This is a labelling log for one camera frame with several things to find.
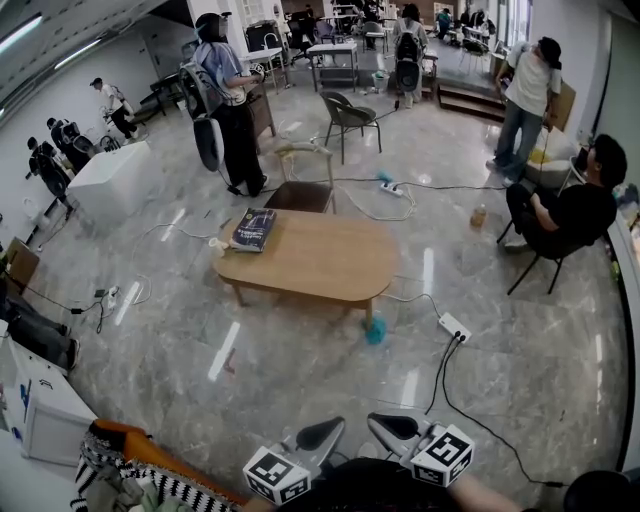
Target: power cable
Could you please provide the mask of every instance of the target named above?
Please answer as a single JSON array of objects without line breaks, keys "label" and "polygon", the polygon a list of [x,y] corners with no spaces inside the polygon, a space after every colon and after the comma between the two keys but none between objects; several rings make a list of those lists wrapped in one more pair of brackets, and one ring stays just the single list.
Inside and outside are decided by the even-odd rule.
[{"label": "power cable", "polygon": [[447,401],[447,403],[449,404],[449,407],[451,407],[454,411],[458,412],[459,414],[461,414],[462,416],[464,416],[465,418],[473,421],[476,425],[478,425],[479,427],[485,429],[487,432],[489,432],[493,437],[495,437],[496,439],[498,439],[499,441],[501,441],[507,448],[509,448],[514,455],[516,456],[516,460],[518,461],[518,465],[520,466],[520,471],[522,471],[522,474],[524,475],[524,477],[532,484],[540,484],[540,485],[545,485],[547,487],[554,487],[554,488],[561,488],[561,487],[568,487],[567,484],[562,483],[562,482],[554,482],[554,481],[544,481],[544,480],[534,480],[533,478],[531,478],[529,476],[529,473],[527,473],[527,471],[524,469],[524,465],[522,464],[522,460],[520,459],[520,454],[518,453],[518,450],[516,450],[514,448],[514,446],[509,443],[504,437],[499,436],[498,434],[496,434],[493,430],[491,430],[489,427],[487,427],[484,423],[482,423],[481,421],[478,421],[477,419],[475,419],[472,416],[469,416],[467,413],[461,411],[460,409],[458,409],[455,405],[453,405],[451,403],[451,400],[449,400],[449,396],[447,394],[447,386],[446,386],[446,380],[447,380],[447,364],[449,363],[449,359],[451,359],[451,356],[453,355],[453,353],[456,351],[456,349],[461,345],[462,343],[462,339],[453,347],[453,350],[449,353],[449,355],[447,356],[447,358],[444,361],[444,369],[443,369],[443,373],[442,373],[442,390],[444,391],[444,398]]}]

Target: gray chair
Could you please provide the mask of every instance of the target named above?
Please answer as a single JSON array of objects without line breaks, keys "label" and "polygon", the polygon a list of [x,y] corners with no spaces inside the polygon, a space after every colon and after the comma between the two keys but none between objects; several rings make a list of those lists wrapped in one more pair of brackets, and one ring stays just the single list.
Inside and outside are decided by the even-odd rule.
[{"label": "gray chair", "polygon": [[329,136],[331,135],[331,129],[333,125],[340,127],[340,143],[342,147],[342,165],[344,165],[344,134],[349,129],[360,128],[360,132],[364,137],[365,126],[370,126],[378,130],[378,148],[382,153],[382,139],[380,135],[380,124],[376,120],[376,113],[373,109],[367,107],[354,107],[349,100],[342,94],[332,91],[322,91],[320,93],[324,104],[327,106],[329,115],[331,116],[331,124],[329,124],[329,131],[327,137],[324,140],[326,146],[329,142]]}]

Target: wooden platform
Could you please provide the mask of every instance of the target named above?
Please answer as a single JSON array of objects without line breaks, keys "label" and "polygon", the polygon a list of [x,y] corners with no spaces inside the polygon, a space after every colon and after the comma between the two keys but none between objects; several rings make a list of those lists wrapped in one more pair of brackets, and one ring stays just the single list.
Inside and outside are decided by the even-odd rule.
[{"label": "wooden platform", "polygon": [[499,123],[504,121],[504,104],[495,96],[451,85],[438,85],[440,107]]}]

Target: man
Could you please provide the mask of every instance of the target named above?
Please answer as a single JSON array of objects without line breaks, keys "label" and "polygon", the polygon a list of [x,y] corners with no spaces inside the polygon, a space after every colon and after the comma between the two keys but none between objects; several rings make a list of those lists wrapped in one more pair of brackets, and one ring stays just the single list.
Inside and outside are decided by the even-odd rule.
[{"label": "man", "polygon": [[132,138],[137,139],[138,129],[135,124],[125,119],[125,116],[129,115],[129,111],[125,106],[124,95],[118,88],[103,83],[102,78],[96,78],[90,85],[107,97],[107,108],[111,111],[111,120],[127,139],[125,144],[131,143]]},{"label": "man", "polygon": [[42,316],[20,295],[9,297],[4,279],[0,279],[0,319],[9,324],[7,330],[16,343],[64,370],[75,368],[80,344],[69,338],[71,330]]},{"label": "man", "polygon": [[49,189],[49,192],[56,196],[58,201],[67,208],[65,218],[69,220],[69,217],[73,213],[73,208],[67,201],[66,191],[71,180],[53,159],[53,156],[56,154],[56,150],[53,149],[53,146],[46,141],[41,145],[38,145],[38,141],[35,137],[29,138],[27,146],[31,150],[31,157],[29,157],[29,174],[27,174],[27,179],[32,175],[40,176],[42,181],[44,181],[44,184]]},{"label": "man", "polygon": [[[569,238],[580,245],[592,244],[616,218],[611,192],[624,181],[626,172],[624,150],[609,135],[598,136],[587,157],[584,185],[569,187],[559,197],[540,188],[531,194],[520,184],[509,187],[507,204],[516,232],[536,243],[549,244],[554,243],[550,235],[561,230],[564,241]],[[527,248],[523,242],[505,246],[509,252]]]},{"label": "man", "polygon": [[[518,43],[496,77],[498,93],[502,94],[502,77],[509,70],[514,73],[506,93],[507,110],[496,156],[487,162],[489,169],[503,174],[506,187],[517,181],[524,171],[542,129],[545,112],[548,110],[547,119],[552,117],[553,101],[562,87],[560,54],[560,45],[548,37],[543,37],[537,45]],[[522,141],[514,155],[520,129]]]},{"label": "man", "polygon": [[87,162],[89,161],[89,155],[78,150],[73,145],[73,141],[67,141],[65,143],[65,140],[68,139],[68,136],[64,137],[62,127],[69,125],[75,125],[75,123],[69,123],[69,121],[67,121],[66,119],[64,121],[56,121],[53,117],[50,117],[47,121],[47,128],[51,130],[51,139],[53,140],[53,143],[58,147],[60,151],[62,151],[66,155],[77,174],[85,165],[87,165]]}]

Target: glossy floor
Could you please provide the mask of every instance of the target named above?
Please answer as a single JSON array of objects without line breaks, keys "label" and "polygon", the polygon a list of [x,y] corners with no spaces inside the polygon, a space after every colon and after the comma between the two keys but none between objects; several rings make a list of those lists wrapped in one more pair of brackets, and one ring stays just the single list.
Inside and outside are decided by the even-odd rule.
[{"label": "glossy floor", "polygon": [[[347,94],[379,114],[393,108],[393,97]],[[276,125],[292,139],[326,133],[327,111],[309,88],[270,98]],[[364,137],[356,131],[346,137],[341,166],[339,139],[330,140],[336,177],[367,178],[384,170],[396,181],[500,185],[484,166],[498,127],[431,102],[392,113],[380,124],[382,154],[375,130]],[[123,317],[116,310],[97,334],[97,309],[69,318],[29,294],[43,312],[71,323],[81,340],[71,382],[97,415],[143,427],[171,453],[247,492],[242,466],[257,447],[286,431],[342,415],[348,424],[340,450],[353,456],[371,438],[369,412],[427,406],[450,339],[427,298],[377,299],[387,336],[371,346],[361,312],[345,315],[340,308],[258,292],[246,293],[249,306],[239,308],[211,269],[206,239],[166,227],[141,238],[177,217],[192,234],[215,235],[227,219],[267,199],[226,192],[220,175],[202,166],[191,122],[180,112],[156,117],[149,131],[163,165],[163,190],[106,234],[79,211],[44,247],[32,282],[67,304],[89,304],[96,288],[112,285],[120,286],[121,301],[135,282],[143,286],[140,300],[148,300]],[[277,184],[271,150],[282,141],[268,132],[260,140],[263,168]],[[323,165],[309,154],[296,159],[293,171],[301,179],[322,179]],[[341,181],[340,215],[363,216],[347,192],[377,216],[401,216],[409,205],[376,184]],[[531,256],[510,257],[496,245],[508,222],[504,192],[411,192],[415,215],[387,223],[401,254],[389,293],[431,293],[441,313],[450,312],[473,333],[448,366],[452,403],[513,443],[532,478],[570,482],[587,469],[612,468],[621,444],[627,367],[622,306],[604,244],[567,258],[552,295],[546,290],[554,265],[541,261],[507,297]],[[469,218],[482,204],[488,214],[476,230]],[[218,350],[236,329],[233,372],[208,378]],[[540,486],[526,482],[513,453],[450,409],[441,392],[430,417],[454,423],[476,441],[471,471],[484,481],[523,508],[544,498]]]}]

